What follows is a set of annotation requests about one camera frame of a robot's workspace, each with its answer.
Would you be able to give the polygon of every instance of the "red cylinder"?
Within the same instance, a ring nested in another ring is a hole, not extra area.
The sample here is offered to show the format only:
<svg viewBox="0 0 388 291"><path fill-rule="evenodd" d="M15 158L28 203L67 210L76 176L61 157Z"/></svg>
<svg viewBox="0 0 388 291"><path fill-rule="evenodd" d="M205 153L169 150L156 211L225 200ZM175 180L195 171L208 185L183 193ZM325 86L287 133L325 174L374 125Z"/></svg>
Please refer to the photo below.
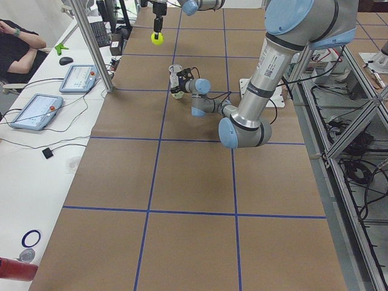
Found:
<svg viewBox="0 0 388 291"><path fill-rule="evenodd" d="M32 281L35 277L38 266L16 261L14 259L0 258L0 278Z"/></svg>

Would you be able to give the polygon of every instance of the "black shirt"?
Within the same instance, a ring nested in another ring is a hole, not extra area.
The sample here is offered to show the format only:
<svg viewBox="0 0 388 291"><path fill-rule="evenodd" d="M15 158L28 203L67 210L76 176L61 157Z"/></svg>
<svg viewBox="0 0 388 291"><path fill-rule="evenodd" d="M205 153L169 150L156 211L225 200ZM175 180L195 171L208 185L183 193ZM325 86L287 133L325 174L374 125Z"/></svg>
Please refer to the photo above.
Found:
<svg viewBox="0 0 388 291"><path fill-rule="evenodd" d="M21 32L32 33L9 20L2 20L10 27L18 28ZM9 83L27 83L35 74L39 66L43 63L46 53L38 50L31 70L27 74L17 74L7 72L14 61L19 61L29 50L30 46L21 39L0 33L0 76L6 79Z"/></svg>

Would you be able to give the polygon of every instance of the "tennis ball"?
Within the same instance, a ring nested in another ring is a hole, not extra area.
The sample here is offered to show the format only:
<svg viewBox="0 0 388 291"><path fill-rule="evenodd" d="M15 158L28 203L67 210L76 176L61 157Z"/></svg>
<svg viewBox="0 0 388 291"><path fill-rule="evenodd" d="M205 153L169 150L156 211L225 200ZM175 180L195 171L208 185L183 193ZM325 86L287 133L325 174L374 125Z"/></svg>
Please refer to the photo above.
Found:
<svg viewBox="0 0 388 291"><path fill-rule="evenodd" d="M164 42L163 34L159 32L159 38L155 39L155 32L151 34L151 41L154 45L161 45Z"/></svg>

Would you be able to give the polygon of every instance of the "light blue joint cap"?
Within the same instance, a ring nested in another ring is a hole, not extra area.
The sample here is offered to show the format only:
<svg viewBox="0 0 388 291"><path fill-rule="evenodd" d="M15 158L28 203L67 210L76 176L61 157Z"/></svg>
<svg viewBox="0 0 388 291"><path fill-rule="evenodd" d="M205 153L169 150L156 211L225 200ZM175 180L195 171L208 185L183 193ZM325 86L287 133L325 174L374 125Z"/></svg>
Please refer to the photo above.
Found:
<svg viewBox="0 0 388 291"><path fill-rule="evenodd" d="M267 31L271 35L289 32L306 18L313 4L314 0L272 0L266 11Z"/></svg>
<svg viewBox="0 0 388 291"><path fill-rule="evenodd" d="M206 112L198 108L192 107L192 115L194 117L204 117L206 115Z"/></svg>
<svg viewBox="0 0 388 291"><path fill-rule="evenodd" d="M195 12L198 11L198 9L199 7L195 0L188 0L182 6L182 10L184 13L186 13L187 16L193 15Z"/></svg>
<svg viewBox="0 0 388 291"><path fill-rule="evenodd" d="M329 49L332 47L339 47L350 43L356 36L356 28L348 30L347 32L341 33L340 35L326 38L321 41L313 42L310 44L310 49Z"/></svg>
<svg viewBox="0 0 388 291"><path fill-rule="evenodd" d="M199 94L208 94L212 85L206 79L197 79L195 81L195 88Z"/></svg>
<svg viewBox="0 0 388 291"><path fill-rule="evenodd" d="M228 117L221 119L218 125L218 135L224 147L237 149L238 138L236 130Z"/></svg>

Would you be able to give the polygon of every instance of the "black box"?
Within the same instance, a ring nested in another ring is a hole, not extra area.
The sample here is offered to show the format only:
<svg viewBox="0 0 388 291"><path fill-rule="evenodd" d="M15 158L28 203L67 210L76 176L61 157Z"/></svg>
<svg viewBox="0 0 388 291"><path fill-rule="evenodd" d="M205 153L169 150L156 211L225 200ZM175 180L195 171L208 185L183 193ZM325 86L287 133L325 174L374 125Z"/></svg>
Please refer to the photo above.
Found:
<svg viewBox="0 0 388 291"><path fill-rule="evenodd" d="M112 41L110 43L110 53L112 54L112 56L121 56L121 53L122 53L121 33L112 34Z"/></svg>

